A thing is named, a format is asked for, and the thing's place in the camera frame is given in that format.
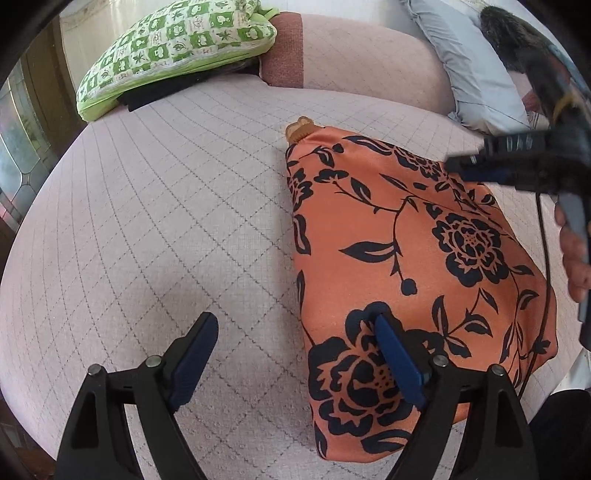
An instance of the brown fabric patch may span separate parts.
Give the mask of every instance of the brown fabric patch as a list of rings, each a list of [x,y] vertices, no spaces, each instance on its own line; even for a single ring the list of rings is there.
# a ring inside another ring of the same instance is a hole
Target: brown fabric patch
[[[275,45],[261,55],[263,81],[272,87],[304,87],[304,29],[301,15],[283,12],[271,19],[277,29]]]

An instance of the blue gripper pad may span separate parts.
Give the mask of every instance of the blue gripper pad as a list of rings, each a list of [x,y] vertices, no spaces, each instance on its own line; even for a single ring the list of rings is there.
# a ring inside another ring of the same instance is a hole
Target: blue gripper pad
[[[423,394],[423,376],[382,315],[376,318],[374,333],[404,400],[422,410],[427,403]]]
[[[213,352],[218,333],[217,318],[210,314],[172,374],[173,392],[167,402],[172,412],[191,400]]]
[[[486,183],[499,183],[505,185],[507,179],[511,176],[511,172],[508,168],[496,168],[494,170],[478,170],[476,168],[465,169],[460,172],[460,177],[463,181],[469,182],[486,182]]]

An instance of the black cable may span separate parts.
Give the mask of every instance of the black cable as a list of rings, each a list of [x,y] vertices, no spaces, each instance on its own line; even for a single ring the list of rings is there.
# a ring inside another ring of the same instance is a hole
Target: black cable
[[[540,223],[540,234],[542,236],[542,248],[544,249],[544,262],[546,266],[546,300],[544,303],[544,313],[542,314],[542,324],[540,325],[540,332],[534,341],[533,348],[538,342],[544,339],[544,332],[546,330],[546,323],[548,323],[548,311],[550,310],[550,298],[552,296],[552,283],[550,281],[550,254],[548,253],[548,242],[546,240],[546,230],[544,227],[544,216],[542,215],[542,204],[540,201],[540,192],[535,193],[535,206],[538,209],[538,222]],[[534,350],[534,356],[531,358],[530,365],[525,374],[521,389],[519,391],[519,399],[523,396],[527,382],[530,380],[531,374],[534,371],[535,361],[538,359],[538,352]]]

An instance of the light blue pillow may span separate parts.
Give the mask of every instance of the light blue pillow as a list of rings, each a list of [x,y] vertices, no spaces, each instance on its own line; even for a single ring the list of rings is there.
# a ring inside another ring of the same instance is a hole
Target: light blue pillow
[[[452,85],[464,127],[501,135],[530,129],[525,108],[501,59],[465,14],[441,0],[401,0],[433,44]]]

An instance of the metal screw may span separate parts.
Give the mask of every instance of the metal screw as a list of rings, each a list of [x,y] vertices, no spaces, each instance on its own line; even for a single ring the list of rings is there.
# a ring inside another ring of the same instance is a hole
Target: metal screw
[[[159,355],[152,355],[146,359],[146,367],[154,368],[162,363],[162,357]]]
[[[91,377],[96,377],[98,374],[100,374],[101,370],[103,370],[102,365],[92,364],[90,367],[88,367],[88,374]]]
[[[495,374],[495,375],[499,375],[499,377],[502,377],[503,375],[505,375],[505,369],[500,366],[499,364],[494,364],[491,367],[491,371]]]
[[[438,367],[446,367],[449,365],[449,359],[445,355],[435,355],[433,363]]]

